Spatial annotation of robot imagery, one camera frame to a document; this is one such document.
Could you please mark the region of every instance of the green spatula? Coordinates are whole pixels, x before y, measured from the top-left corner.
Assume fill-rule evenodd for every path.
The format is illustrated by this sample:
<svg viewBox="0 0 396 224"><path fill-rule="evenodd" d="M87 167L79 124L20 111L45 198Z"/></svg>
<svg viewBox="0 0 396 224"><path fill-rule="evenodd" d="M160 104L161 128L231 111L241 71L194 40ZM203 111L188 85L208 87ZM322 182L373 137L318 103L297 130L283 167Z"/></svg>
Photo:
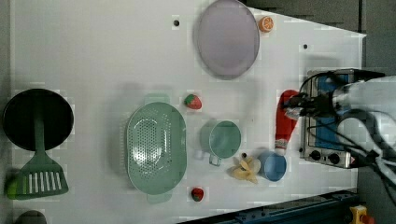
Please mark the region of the green spatula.
<svg viewBox="0 0 396 224"><path fill-rule="evenodd" d="M51 159L44 147L42 104L35 101L35 155L18 172L7 187L13 200L28 200L66 193L69 190L62 166Z"/></svg>

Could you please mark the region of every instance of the gray floor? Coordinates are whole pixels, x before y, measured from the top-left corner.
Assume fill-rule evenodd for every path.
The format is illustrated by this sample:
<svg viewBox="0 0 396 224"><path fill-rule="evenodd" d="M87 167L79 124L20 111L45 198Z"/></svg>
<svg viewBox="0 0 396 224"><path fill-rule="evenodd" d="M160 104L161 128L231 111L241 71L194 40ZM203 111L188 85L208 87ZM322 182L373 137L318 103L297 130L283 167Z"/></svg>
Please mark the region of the gray floor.
<svg viewBox="0 0 396 224"><path fill-rule="evenodd" d="M330 24L351 31L359 30L359 0L247 0L258 7ZM363 63L367 69L396 75L396 1L363 0L361 32L366 33ZM379 224L396 223L396 207L391 203L380 178L368 167L359 169L358 193L369 214Z"/></svg>
<svg viewBox="0 0 396 224"><path fill-rule="evenodd" d="M9 77L9 0L0 0L0 77ZM9 96L9 79L0 78L0 108ZM2 150L7 140L0 127L0 223L10 223L12 202L4 195L4 181L10 165L10 153Z"/></svg>

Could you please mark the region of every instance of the toaster oven knob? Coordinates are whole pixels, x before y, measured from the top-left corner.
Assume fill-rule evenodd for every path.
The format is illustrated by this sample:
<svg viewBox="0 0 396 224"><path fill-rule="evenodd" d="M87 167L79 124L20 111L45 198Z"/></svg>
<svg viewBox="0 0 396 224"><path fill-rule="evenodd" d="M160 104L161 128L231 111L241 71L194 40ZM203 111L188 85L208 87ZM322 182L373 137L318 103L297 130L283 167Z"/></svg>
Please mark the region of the toaster oven knob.
<svg viewBox="0 0 396 224"><path fill-rule="evenodd" d="M338 156L337 154L333 153L332 155L330 155L329 160L332 164L337 164L338 162L340 162L340 156Z"/></svg>
<svg viewBox="0 0 396 224"><path fill-rule="evenodd" d="M312 158L312 160L314 160L314 161L318 161L318 160L320 160L320 152L318 152L317 150L314 150L313 152L311 152L311 154L309 155L311 158Z"/></svg>

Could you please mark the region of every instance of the red fruit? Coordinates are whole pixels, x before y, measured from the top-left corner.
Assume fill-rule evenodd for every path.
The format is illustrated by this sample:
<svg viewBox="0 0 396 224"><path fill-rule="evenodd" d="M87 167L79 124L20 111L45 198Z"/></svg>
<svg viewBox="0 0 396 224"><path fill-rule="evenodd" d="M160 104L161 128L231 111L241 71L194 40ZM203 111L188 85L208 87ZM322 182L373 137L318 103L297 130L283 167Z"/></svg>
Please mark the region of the red fruit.
<svg viewBox="0 0 396 224"><path fill-rule="evenodd" d="M202 107L201 100L194 94L187 96L184 100L184 104L191 109L201 109Z"/></svg>
<svg viewBox="0 0 396 224"><path fill-rule="evenodd" d="M195 188L191 191L191 197L196 201L200 202L204 198L204 190Z"/></svg>

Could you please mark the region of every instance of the mint green mug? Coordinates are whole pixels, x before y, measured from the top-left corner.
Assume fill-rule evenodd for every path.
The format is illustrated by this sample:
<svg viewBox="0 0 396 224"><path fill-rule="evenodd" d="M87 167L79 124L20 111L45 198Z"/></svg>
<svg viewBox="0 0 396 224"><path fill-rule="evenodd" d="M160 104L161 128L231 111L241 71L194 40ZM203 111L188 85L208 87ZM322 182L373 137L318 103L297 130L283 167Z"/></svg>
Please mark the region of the mint green mug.
<svg viewBox="0 0 396 224"><path fill-rule="evenodd" d="M220 166L222 159L233 156L241 146L241 132L231 121L210 120L201 130L201 146L210 152L209 163Z"/></svg>

